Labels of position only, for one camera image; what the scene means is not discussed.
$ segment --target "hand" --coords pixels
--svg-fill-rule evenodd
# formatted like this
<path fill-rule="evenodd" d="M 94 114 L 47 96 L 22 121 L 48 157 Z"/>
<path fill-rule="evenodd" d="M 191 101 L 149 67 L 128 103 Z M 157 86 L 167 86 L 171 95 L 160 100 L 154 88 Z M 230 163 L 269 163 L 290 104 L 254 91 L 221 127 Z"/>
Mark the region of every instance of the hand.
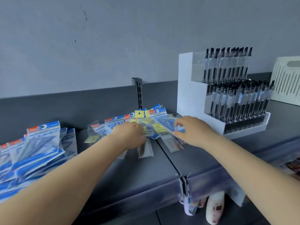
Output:
<path fill-rule="evenodd" d="M 185 132 L 175 131 L 174 136 L 184 140 L 186 143 L 206 149 L 215 140 L 216 134 L 206 122 L 191 116 L 178 118 L 174 126 L 184 126 Z"/>
<path fill-rule="evenodd" d="M 142 125 L 126 122 L 115 126 L 110 136 L 114 137 L 122 147 L 125 147 L 125 150 L 132 149 L 146 142 L 146 138 L 140 136 L 142 129 Z"/>

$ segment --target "forearm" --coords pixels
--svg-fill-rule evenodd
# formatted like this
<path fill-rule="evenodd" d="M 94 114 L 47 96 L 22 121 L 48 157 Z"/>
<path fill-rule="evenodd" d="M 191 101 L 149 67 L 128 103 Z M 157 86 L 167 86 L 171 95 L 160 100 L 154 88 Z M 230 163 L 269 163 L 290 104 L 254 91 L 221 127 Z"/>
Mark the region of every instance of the forearm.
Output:
<path fill-rule="evenodd" d="M 119 142 L 104 137 L 2 203 L 3 224 L 71 224 L 122 150 Z"/>
<path fill-rule="evenodd" d="M 210 142 L 205 149 L 228 171 L 271 224 L 298 223 L 298 181 L 223 136 Z"/>

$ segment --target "wall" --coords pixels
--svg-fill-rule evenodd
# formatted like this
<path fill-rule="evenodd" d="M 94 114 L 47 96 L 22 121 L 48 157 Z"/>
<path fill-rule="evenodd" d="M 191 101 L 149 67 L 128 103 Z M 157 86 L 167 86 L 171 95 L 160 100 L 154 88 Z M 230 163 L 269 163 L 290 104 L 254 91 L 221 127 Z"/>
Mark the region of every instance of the wall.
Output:
<path fill-rule="evenodd" d="M 300 0 L 0 0 L 0 98 L 176 80 L 178 54 L 299 55 Z"/>

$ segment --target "pile of packages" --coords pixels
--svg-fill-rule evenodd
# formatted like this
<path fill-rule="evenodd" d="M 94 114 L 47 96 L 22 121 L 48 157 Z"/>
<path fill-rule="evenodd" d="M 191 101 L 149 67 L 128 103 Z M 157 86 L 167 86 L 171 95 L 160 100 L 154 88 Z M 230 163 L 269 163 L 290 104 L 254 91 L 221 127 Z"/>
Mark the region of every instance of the pile of packages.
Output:
<path fill-rule="evenodd" d="M 75 129 L 60 128 L 59 121 L 0 145 L 0 203 L 76 155 Z"/>
<path fill-rule="evenodd" d="M 153 150 L 150 138 L 156 140 L 161 137 L 171 152 L 184 149 L 182 140 L 172 135 L 174 131 L 184 132 L 184 127 L 174 126 L 177 118 L 172 114 L 168 114 L 166 109 L 160 104 L 152 107 L 150 110 L 136 110 L 127 115 L 111 117 L 105 120 L 104 124 L 94 121 L 88 125 L 88 138 L 85 143 L 95 143 L 102 137 L 110 134 L 113 128 L 125 122 L 136 122 L 143 125 L 141 136 L 146 137 L 146 143 L 138 147 L 139 158 L 153 157 Z M 126 152 L 123 152 L 118 158 L 124 159 Z"/>

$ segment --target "person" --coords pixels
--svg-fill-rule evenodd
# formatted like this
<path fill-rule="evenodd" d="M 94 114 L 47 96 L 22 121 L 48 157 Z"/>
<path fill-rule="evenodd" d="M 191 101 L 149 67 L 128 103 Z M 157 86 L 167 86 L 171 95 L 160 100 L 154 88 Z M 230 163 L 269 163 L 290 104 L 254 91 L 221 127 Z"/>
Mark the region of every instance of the person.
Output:
<path fill-rule="evenodd" d="M 300 221 L 298 181 L 216 134 L 204 121 L 185 116 L 176 120 L 178 125 L 185 133 L 173 134 L 218 160 L 272 225 Z M 136 123 L 116 126 L 110 135 L 0 204 L 1 224 L 72 224 L 118 155 L 145 142 L 142 128 Z"/>

